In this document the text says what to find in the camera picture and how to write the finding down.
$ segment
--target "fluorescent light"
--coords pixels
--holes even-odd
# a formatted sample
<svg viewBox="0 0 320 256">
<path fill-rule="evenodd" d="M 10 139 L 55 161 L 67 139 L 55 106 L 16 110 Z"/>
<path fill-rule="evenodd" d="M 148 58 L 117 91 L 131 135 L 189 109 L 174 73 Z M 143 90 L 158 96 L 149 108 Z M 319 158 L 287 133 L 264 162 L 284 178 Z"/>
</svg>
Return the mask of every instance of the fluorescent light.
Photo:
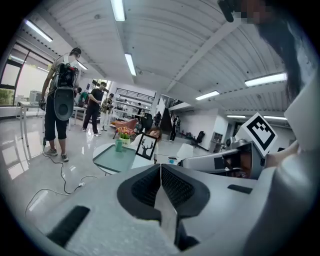
<svg viewBox="0 0 320 256">
<path fill-rule="evenodd" d="M 32 28 L 35 32 L 37 32 L 40 36 L 42 36 L 47 41 L 51 42 L 53 40 L 50 36 L 48 36 L 45 32 L 43 32 L 39 27 L 37 27 L 31 21 L 25 20 L 25 24 L 27 24 L 30 28 Z"/>
<path fill-rule="evenodd" d="M 246 86 L 250 87 L 250 86 L 257 86 L 257 85 L 285 81 L 285 80 L 287 80 L 287 73 L 279 73 L 279 74 L 272 74 L 272 75 L 267 75 L 267 76 L 247 80 L 244 83 Z"/>
<path fill-rule="evenodd" d="M 216 96 L 216 95 L 219 95 L 219 94 L 220 94 L 220 93 L 215 90 L 215 91 L 210 92 L 210 93 L 207 93 L 207 94 L 205 94 L 205 95 L 196 97 L 195 99 L 198 100 L 198 101 L 200 101 L 200 100 L 203 100 L 203 99 L 205 99 L 205 98 L 209 98 L 209 97 Z"/>
<path fill-rule="evenodd" d="M 131 74 L 133 76 L 136 76 L 137 74 L 136 74 L 136 70 L 135 70 L 135 65 L 134 65 L 134 62 L 132 61 L 131 54 L 130 53 L 125 53 L 124 56 L 125 56 L 126 62 L 128 62 Z"/>
<path fill-rule="evenodd" d="M 85 67 L 80 61 L 78 61 L 79 65 L 81 68 L 83 68 L 84 70 L 87 70 L 87 67 Z"/>
<path fill-rule="evenodd" d="M 16 56 L 12 56 L 12 55 L 11 55 L 11 59 L 14 59 L 14 60 L 17 60 L 17 61 L 20 61 L 20 62 L 25 62 L 23 59 L 18 58 Z"/>
<path fill-rule="evenodd" d="M 263 117 L 264 117 L 265 119 L 287 120 L 285 117 L 282 117 L 282 116 L 269 116 L 269 115 L 264 115 Z"/>
<path fill-rule="evenodd" d="M 45 70 L 45 69 L 44 69 L 44 68 L 42 68 L 42 67 L 37 66 L 37 68 L 38 68 L 38 69 L 40 69 L 40 70 L 43 70 L 43 71 L 45 71 L 45 72 L 47 72 L 47 73 L 49 73 L 49 71 L 48 71 L 48 70 Z"/>
<path fill-rule="evenodd" d="M 227 118 L 246 118 L 245 115 L 233 115 L 233 114 L 227 115 L 226 117 Z"/>
<path fill-rule="evenodd" d="M 126 20 L 123 0 L 111 0 L 114 18 L 117 22 Z"/>
</svg>

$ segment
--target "sneaker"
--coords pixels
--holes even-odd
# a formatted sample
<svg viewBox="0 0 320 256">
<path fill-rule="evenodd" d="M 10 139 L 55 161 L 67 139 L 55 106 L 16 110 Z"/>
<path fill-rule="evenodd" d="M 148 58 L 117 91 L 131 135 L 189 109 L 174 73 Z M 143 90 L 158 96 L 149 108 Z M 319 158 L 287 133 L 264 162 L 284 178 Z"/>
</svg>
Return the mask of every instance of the sneaker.
<svg viewBox="0 0 320 256">
<path fill-rule="evenodd" d="M 55 157 L 55 156 L 57 156 L 58 155 L 58 153 L 57 153 L 57 150 L 55 149 L 55 150 L 52 150 L 51 148 L 49 148 L 47 151 L 45 151 L 44 152 L 44 154 L 46 155 L 46 156 L 50 156 L 50 157 Z"/>
<path fill-rule="evenodd" d="M 67 157 L 67 154 L 61 154 L 61 157 L 62 157 L 62 161 L 64 161 L 64 162 L 68 162 L 69 161 L 69 158 Z"/>
</svg>

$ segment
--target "glossy floor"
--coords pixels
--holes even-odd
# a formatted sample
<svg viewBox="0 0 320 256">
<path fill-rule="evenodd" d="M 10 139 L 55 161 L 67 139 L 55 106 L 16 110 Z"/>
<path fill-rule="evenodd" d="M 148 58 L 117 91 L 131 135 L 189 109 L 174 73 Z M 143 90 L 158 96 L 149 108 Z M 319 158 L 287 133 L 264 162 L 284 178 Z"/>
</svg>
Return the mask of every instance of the glossy floor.
<svg viewBox="0 0 320 256">
<path fill-rule="evenodd" d="M 18 215 L 25 214 L 26 218 L 37 225 L 37 221 L 67 197 L 63 195 L 64 184 L 65 190 L 71 193 L 80 182 L 93 182 L 105 175 L 93 164 L 93 151 L 102 144 L 114 142 L 112 137 L 115 130 L 110 127 L 96 137 L 90 124 L 87 132 L 82 131 L 80 120 L 71 126 L 71 130 L 67 130 L 69 162 L 64 163 L 62 169 L 62 176 L 66 180 L 64 183 L 61 177 L 62 165 L 54 164 L 42 155 L 42 117 L 29 117 L 26 123 L 29 147 L 21 139 L 18 119 L 0 121 L 0 185 L 12 211 Z M 159 143 L 159 163 L 168 163 L 168 156 L 175 157 L 184 142 L 179 137 L 174 143 L 167 139 L 165 135 Z M 56 146 L 59 155 L 52 159 L 61 162 L 58 141 Z M 194 156 L 207 154 L 208 152 L 200 148 L 194 149 Z"/>
</svg>

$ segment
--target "black shorts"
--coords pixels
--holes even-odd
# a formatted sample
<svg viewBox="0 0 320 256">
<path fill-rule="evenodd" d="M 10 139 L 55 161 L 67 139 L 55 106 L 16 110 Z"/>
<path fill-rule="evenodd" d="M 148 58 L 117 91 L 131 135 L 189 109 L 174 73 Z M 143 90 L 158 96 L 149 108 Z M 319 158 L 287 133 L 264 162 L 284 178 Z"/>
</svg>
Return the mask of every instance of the black shorts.
<svg viewBox="0 0 320 256">
<path fill-rule="evenodd" d="M 49 95 L 46 100 L 46 109 L 44 117 L 45 139 L 47 141 L 52 141 L 56 138 L 55 123 L 56 130 L 58 132 L 58 139 L 63 140 L 67 138 L 67 122 L 67 120 L 61 121 L 57 118 L 54 106 L 54 96 Z"/>
</svg>

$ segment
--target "potted flower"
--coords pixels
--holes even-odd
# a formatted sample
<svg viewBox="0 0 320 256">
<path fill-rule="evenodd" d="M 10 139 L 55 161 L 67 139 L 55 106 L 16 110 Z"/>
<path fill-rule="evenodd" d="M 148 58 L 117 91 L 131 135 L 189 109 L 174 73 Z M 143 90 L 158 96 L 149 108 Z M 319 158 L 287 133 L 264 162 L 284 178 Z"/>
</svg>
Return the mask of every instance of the potted flower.
<svg viewBox="0 0 320 256">
<path fill-rule="evenodd" d="M 127 147 L 130 145 L 130 136 L 135 134 L 134 130 L 128 127 L 120 127 L 116 130 L 119 133 L 120 140 L 122 140 L 122 145 Z"/>
</svg>

